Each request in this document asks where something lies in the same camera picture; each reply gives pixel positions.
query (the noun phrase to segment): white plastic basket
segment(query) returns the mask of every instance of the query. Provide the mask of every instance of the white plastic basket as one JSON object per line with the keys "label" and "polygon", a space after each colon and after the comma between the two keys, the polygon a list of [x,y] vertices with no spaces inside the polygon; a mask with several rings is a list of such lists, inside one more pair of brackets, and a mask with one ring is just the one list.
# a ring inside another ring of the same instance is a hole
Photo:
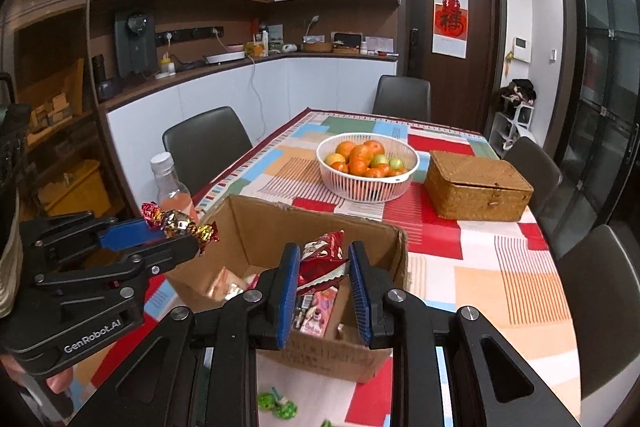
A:
{"label": "white plastic basket", "polygon": [[[393,178],[361,178],[332,169],[324,163],[324,159],[328,154],[335,152],[340,142],[347,140],[356,145],[361,145],[367,140],[379,141],[389,158],[400,158],[404,162],[407,172]],[[316,149],[316,158],[320,164],[322,183],[326,188],[346,200],[365,203],[391,201],[402,196],[411,184],[412,174],[420,165],[418,153],[406,143],[389,136],[371,133],[345,133],[327,138]]]}

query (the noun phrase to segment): black leather chair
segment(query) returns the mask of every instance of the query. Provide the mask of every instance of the black leather chair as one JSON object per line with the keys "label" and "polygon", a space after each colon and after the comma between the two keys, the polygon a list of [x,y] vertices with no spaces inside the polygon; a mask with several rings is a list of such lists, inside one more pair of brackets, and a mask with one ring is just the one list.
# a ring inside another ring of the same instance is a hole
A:
{"label": "black leather chair", "polygon": [[540,145],[525,136],[513,144],[504,159],[533,187],[529,208],[538,217],[553,191],[562,182],[562,172]]}
{"label": "black leather chair", "polygon": [[[591,230],[556,265],[574,322],[585,399],[640,355],[640,282],[632,254],[607,225]],[[623,391],[618,404],[624,398]],[[617,406],[610,405],[613,415]]]}
{"label": "black leather chair", "polygon": [[431,121],[431,84],[421,78],[383,74],[378,81],[373,114]]}
{"label": "black leather chair", "polygon": [[228,106],[174,125],[164,131],[162,143],[191,196],[252,147],[238,115]]}

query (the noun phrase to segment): bottle with pink liquid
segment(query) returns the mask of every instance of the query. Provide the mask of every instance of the bottle with pink liquid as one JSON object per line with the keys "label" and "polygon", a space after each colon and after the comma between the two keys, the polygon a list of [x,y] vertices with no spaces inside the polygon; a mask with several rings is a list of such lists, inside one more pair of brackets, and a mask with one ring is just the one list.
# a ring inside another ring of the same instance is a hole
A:
{"label": "bottle with pink liquid", "polygon": [[162,152],[151,158],[151,170],[158,185],[158,204],[162,210],[180,210],[196,223],[198,214],[193,206],[189,189],[180,182],[175,172],[171,153]]}

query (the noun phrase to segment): dark brown door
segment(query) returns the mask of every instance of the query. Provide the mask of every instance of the dark brown door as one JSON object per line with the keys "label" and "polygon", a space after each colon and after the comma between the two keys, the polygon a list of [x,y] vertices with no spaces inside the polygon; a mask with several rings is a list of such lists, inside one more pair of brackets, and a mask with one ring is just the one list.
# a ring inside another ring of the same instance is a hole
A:
{"label": "dark brown door", "polygon": [[434,1],[442,2],[409,0],[414,44],[407,74],[431,83],[433,123],[484,133],[495,78],[497,0],[468,0],[466,58],[432,52]]}

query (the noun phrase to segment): patchwork tablecloth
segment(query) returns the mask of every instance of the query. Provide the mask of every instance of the patchwork tablecloth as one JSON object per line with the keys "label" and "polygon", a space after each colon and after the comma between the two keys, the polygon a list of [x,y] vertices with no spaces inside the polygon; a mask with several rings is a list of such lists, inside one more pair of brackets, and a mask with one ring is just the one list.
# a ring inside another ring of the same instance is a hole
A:
{"label": "patchwork tablecloth", "polygon": [[[322,185],[315,151],[333,134],[373,132],[404,140],[420,155],[420,167],[408,192],[387,203],[346,201]],[[430,151],[444,150],[496,157],[486,140],[474,133],[432,124],[371,115],[306,110],[223,172],[197,205],[209,214],[229,194],[281,201],[311,210],[382,220],[408,235],[409,290],[428,305],[455,311],[477,307],[510,341],[578,417],[580,369],[574,328],[555,265],[533,215],[518,223],[440,219],[422,188]],[[171,307],[176,296],[167,282],[152,281],[143,328],[121,339],[77,373],[76,399],[87,397]],[[439,352],[441,383],[448,425],[451,404]],[[291,427],[388,425],[392,359],[366,384],[322,377],[258,357],[258,384],[275,385],[300,407]],[[260,414],[260,425],[282,426]]]}

